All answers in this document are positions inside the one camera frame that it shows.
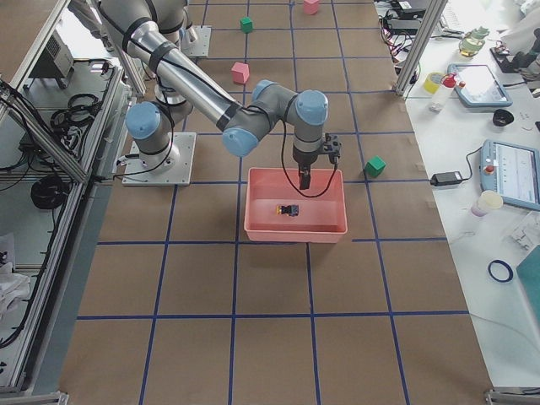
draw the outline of tablet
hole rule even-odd
[[[499,141],[484,142],[480,154],[483,190],[498,192],[505,203],[540,211],[540,153],[537,149]],[[492,165],[492,174],[486,166]]]
[[[448,73],[456,73],[457,95],[467,107],[508,107],[512,100],[487,65],[451,64]]]

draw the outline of bottle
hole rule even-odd
[[[459,43],[459,52],[465,57],[473,57],[486,43],[484,38],[489,35],[489,30],[484,27],[475,28],[465,35]]]
[[[435,94],[431,97],[429,103],[429,109],[433,112],[439,112],[442,110],[442,107],[445,106],[448,99],[456,87],[456,74],[450,73],[443,76],[440,86],[435,91]]]

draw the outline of white bottle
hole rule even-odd
[[[439,112],[445,106],[448,99],[456,87],[456,74],[450,73],[443,77],[440,82],[440,86],[435,91],[435,94],[431,97],[429,103],[429,110],[433,112]]]

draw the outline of yellow tape roll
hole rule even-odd
[[[433,72],[428,74],[428,77],[425,78],[424,81],[424,88],[426,89],[426,91],[434,94],[435,91],[437,91],[437,89],[439,88],[443,76],[445,76],[445,74],[439,72]]]

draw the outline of green object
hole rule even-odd
[[[482,49],[483,44],[486,43],[484,38],[488,35],[487,28],[475,28],[459,43],[459,52],[465,57],[473,57]]]
[[[242,17],[240,19],[240,29],[244,34],[249,34],[253,31],[253,21],[249,17]]]
[[[379,156],[374,156],[364,167],[364,171],[371,177],[377,177],[386,167],[386,162]]]
[[[532,310],[540,321],[540,246],[517,266],[517,274],[525,288]]]

